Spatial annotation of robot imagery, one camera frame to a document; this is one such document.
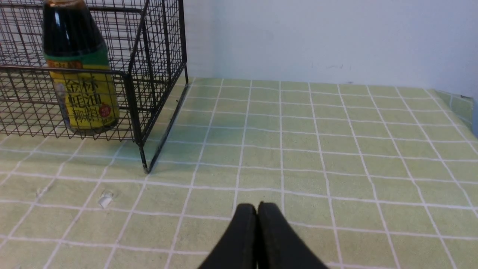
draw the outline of black wire basket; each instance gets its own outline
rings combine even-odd
[[[49,65],[43,56],[43,5],[38,0],[0,3],[0,133],[68,138],[132,140],[149,173],[165,143],[188,87],[182,0],[86,0],[108,47],[108,78],[116,122],[100,132],[68,126],[51,73],[77,76],[85,69]],[[144,145],[173,87],[184,72],[185,87],[150,164]],[[76,113],[75,119],[91,115]]]

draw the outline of soy sauce bottle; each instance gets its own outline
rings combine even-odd
[[[49,67],[84,69],[50,72],[65,126],[94,135],[118,124],[119,108],[108,48],[83,0],[45,0],[43,54]]]

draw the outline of wire mesh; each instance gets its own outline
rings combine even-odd
[[[86,0],[108,48],[111,70],[48,64],[43,55],[43,6],[35,0],[0,3],[0,133],[146,141],[186,63],[180,0]],[[54,74],[65,87],[103,83],[92,110],[71,106],[65,117]],[[116,119],[95,129],[89,121],[106,103]],[[79,121],[91,125],[78,131]]]

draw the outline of white wall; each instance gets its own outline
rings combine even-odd
[[[192,76],[478,89],[475,0],[184,0]]]

